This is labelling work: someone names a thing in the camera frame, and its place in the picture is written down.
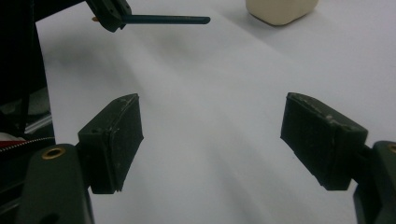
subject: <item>white bottle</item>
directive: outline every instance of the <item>white bottle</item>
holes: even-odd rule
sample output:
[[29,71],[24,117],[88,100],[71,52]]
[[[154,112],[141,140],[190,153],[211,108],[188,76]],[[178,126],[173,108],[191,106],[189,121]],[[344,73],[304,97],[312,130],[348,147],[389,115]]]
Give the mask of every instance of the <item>white bottle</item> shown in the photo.
[[318,0],[246,0],[247,11],[272,25],[285,25],[312,11]]

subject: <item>brass screw insert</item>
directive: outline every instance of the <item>brass screw insert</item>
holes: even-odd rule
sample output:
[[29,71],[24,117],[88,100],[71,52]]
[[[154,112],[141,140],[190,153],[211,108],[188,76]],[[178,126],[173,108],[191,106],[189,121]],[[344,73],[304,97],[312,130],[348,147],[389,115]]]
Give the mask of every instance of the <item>brass screw insert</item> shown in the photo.
[[43,160],[52,160],[62,156],[65,152],[66,150],[62,147],[50,148],[43,153],[41,158],[43,158]]
[[389,145],[389,150],[393,153],[396,153],[396,144]]

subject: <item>white surface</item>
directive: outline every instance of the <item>white surface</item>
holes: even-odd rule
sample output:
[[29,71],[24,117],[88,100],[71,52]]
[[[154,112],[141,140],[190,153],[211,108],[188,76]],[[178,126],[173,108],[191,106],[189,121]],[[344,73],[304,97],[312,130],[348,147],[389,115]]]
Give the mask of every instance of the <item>white surface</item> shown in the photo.
[[92,195],[102,223],[356,223],[279,138],[286,95],[310,95],[396,139],[396,2],[322,0],[274,28],[239,0],[135,0],[134,14],[208,25],[106,31],[85,3],[38,23],[58,143],[111,100],[140,95],[145,139],[123,192]]

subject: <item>red fabric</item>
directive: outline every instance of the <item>red fabric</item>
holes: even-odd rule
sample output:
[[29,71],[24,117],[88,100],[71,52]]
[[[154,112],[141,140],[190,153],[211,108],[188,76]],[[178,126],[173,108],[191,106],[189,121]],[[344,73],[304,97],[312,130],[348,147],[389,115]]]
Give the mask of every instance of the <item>red fabric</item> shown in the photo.
[[24,142],[26,141],[0,141],[0,148],[15,146]]

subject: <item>black mechanical part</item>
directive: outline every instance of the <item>black mechanical part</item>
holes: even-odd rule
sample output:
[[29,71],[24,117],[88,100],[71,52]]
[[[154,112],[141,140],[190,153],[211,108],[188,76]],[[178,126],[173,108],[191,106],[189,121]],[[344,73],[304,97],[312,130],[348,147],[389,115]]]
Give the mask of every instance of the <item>black mechanical part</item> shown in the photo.
[[35,0],[35,20],[40,21],[84,0]]
[[31,158],[16,223],[93,223],[74,146],[46,147]]
[[54,144],[55,139],[48,137],[0,148],[0,223],[14,223],[31,157]]
[[143,140],[139,97],[112,101],[78,132],[78,150],[95,194],[121,190]]
[[349,162],[363,146],[367,130],[321,101],[289,93],[281,138],[327,190],[345,190]]
[[101,25],[110,32],[123,29],[128,23],[207,24],[208,17],[132,15],[126,0],[87,0]]
[[364,145],[368,131],[315,98],[289,93],[281,138],[327,190],[351,178],[358,223],[396,223],[396,143]]

